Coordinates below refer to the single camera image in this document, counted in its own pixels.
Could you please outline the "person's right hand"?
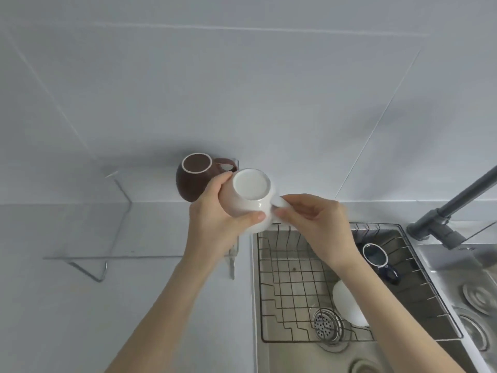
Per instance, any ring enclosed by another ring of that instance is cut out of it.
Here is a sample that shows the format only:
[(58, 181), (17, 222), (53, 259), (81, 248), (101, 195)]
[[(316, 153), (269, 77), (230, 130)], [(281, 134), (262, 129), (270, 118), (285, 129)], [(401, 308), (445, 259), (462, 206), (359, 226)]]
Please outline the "person's right hand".
[(287, 194), (283, 200), (290, 206), (276, 207), (275, 215), (294, 226), (314, 253), (337, 274), (360, 260), (346, 209), (341, 203), (305, 193)]

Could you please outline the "person's left hand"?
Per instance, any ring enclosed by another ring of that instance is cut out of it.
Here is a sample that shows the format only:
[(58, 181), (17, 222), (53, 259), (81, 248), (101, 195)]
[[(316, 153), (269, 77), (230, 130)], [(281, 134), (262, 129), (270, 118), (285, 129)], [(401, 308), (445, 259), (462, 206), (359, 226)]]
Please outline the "person's left hand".
[(224, 172), (210, 180), (204, 192), (190, 204), (189, 228), (184, 258), (200, 262), (201, 267), (212, 270), (232, 248), (246, 229), (229, 226), (232, 217), (222, 208), (219, 192), (233, 173)]

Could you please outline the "white ceramic mug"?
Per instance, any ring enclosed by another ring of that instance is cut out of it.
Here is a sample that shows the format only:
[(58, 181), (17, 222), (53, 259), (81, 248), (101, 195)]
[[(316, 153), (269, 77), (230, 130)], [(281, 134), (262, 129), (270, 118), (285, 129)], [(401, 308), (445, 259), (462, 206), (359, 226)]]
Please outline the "white ceramic mug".
[(276, 208), (290, 207), (279, 196), (276, 186), (266, 173), (259, 169), (242, 169), (225, 182), (219, 192), (222, 208), (232, 217), (250, 212), (263, 212), (265, 218), (249, 228), (247, 233), (255, 234), (270, 228), (274, 223), (283, 221), (274, 214)]
[(369, 323), (359, 305), (342, 280), (333, 286), (332, 300), (338, 313), (344, 320), (353, 326), (361, 328), (369, 327)]

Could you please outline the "person's right forearm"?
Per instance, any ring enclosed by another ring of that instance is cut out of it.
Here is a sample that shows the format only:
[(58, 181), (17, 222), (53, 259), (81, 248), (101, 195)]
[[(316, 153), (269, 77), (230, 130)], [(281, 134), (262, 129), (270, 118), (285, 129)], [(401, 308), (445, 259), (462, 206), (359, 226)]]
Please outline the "person's right forearm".
[(395, 373), (465, 373), (360, 256), (354, 243), (332, 268), (351, 292)]

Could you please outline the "person's left forearm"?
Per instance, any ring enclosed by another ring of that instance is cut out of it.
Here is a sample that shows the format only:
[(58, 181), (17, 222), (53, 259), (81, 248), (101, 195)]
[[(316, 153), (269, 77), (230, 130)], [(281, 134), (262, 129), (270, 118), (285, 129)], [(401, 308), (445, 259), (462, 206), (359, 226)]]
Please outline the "person's left forearm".
[(226, 252), (185, 253), (104, 373), (165, 373), (202, 287)]

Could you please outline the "brown ceramic mug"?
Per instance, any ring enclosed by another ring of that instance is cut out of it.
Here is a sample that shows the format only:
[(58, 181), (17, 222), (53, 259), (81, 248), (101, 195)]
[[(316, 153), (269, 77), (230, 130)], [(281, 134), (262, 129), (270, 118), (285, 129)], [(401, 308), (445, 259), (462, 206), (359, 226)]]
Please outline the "brown ceramic mug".
[(224, 172), (235, 173), (237, 164), (228, 158), (212, 158), (206, 153), (193, 153), (179, 164), (176, 172), (176, 185), (179, 195), (187, 202), (194, 202), (204, 192), (215, 176)]

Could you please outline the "dark blue ceramic mug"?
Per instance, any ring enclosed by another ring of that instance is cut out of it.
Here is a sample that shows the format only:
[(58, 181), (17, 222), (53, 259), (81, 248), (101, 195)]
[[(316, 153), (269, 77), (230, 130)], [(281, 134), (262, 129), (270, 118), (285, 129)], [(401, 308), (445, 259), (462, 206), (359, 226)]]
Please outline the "dark blue ceramic mug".
[(384, 282), (391, 285), (398, 285), (401, 282), (401, 275), (398, 270), (389, 263), (386, 251), (374, 243), (358, 243), (356, 245), (364, 260), (375, 270)]

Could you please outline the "perforated metal sink strainer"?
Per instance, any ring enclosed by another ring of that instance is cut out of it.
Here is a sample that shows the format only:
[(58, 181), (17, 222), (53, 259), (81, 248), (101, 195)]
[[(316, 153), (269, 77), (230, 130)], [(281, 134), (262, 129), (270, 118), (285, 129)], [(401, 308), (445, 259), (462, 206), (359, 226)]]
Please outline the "perforated metal sink strainer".
[(325, 344), (336, 344), (342, 340), (343, 321), (331, 308), (319, 308), (313, 315), (312, 327), (318, 339)]

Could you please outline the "stainless steel sink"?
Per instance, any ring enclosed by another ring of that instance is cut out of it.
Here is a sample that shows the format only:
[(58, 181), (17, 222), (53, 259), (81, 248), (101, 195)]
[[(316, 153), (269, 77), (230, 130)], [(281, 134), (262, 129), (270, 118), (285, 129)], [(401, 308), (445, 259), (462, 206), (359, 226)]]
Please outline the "stainless steel sink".
[[(258, 322), (257, 234), (252, 238), (257, 372), (394, 373), (376, 340), (331, 346), (314, 343), (272, 344), (262, 341)], [(494, 263), (497, 263), (497, 245), (466, 244), (456, 250), (447, 250), (441, 244), (425, 241), (413, 249), (463, 333), (461, 339), (437, 341), (438, 344), (467, 373), (497, 373), (497, 316), (487, 316), (475, 311), (465, 301), (461, 291), (464, 283), (472, 283), (486, 288), (497, 299), (497, 278), (492, 277), (490, 272), (491, 267), (496, 268)], [(459, 319), (459, 313), (472, 317), (483, 327), (490, 341), (488, 351), (480, 352), (476, 348)]]

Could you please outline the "grey kitchen faucet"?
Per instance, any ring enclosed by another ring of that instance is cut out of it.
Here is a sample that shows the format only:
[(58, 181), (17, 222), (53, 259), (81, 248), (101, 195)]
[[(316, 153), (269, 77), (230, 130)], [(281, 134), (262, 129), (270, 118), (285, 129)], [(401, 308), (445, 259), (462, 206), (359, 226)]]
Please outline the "grey kitchen faucet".
[(446, 249), (456, 249), (466, 243), (471, 237), (464, 237), (449, 226), (452, 215), (495, 185), (497, 185), (497, 165), (442, 207), (430, 210), (420, 219), (409, 224), (407, 226), (407, 233), (417, 241), (426, 241), (430, 236), (433, 236)]

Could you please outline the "round metal drain cover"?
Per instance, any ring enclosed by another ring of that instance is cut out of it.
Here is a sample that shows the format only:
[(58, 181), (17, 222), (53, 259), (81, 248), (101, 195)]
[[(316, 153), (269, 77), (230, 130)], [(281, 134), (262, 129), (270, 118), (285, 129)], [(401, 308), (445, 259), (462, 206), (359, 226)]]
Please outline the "round metal drain cover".
[(497, 316), (497, 299), (486, 288), (472, 283), (464, 283), (461, 291), (465, 301), (477, 312), (487, 316)]
[(476, 348), (480, 352), (488, 351), (490, 347), (490, 341), (488, 338), (488, 334), (483, 329), (483, 327), (475, 319), (466, 314), (459, 313), (458, 316)]

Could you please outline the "clear glass wall shelf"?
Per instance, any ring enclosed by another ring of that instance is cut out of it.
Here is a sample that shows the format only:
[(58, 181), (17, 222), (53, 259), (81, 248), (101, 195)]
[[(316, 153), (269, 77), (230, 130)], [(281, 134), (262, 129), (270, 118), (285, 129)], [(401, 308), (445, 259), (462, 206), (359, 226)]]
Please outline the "clear glass wall shelf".
[[(119, 174), (119, 170), (115, 169), (111, 171), (105, 178), (106, 179), (111, 179), (118, 187), (118, 189), (121, 191), (121, 193), (124, 195), (128, 202), (127, 209), (124, 211), (123, 216), (120, 219), (115, 237), (113, 238), (113, 241), (111, 243), (110, 248), (106, 252), (107, 255), (104, 256), (65, 256), (65, 255), (59, 255), (59, 256), (45, 256), (42, 257), (43, 261), (47, 262), (63, 262), (65, 264), (68, 264), (69, 266), (75, 268), (82, 274), (84, 274), (86, 277), (89, 277), (92, 281), (96, 283), (102, 283), (106, 279), (106, 275), (108, 272), (109, 268), (109, 263), (113, 261), (139, 261), (139, 260), (163, 260), (163, 259), (179, 259), (182, 256), (181, 255), (148, 255), (148, 256), (138, 256), (138, 255), (115, 255), (115, 250), (116, 247), (118, 246), (119, 238), (121, 232), (125, 228), (125, 224), (127, 219), (129, 219), (129, 214), (131, 213), (133, 209), (133, 201), (131, 200), (130, 196), (127, 194), (126, 190), (120, 183), (120, 181), (117, 178), (117, 175)], [(95, 261), (95, 262), (102, 262), (103, 268), (101, 270), (101, 273), (99, 276), (96, 276), (92, 274), (90, 271), (82, 267), (78, 262), (90, 262), (90, 261)]]

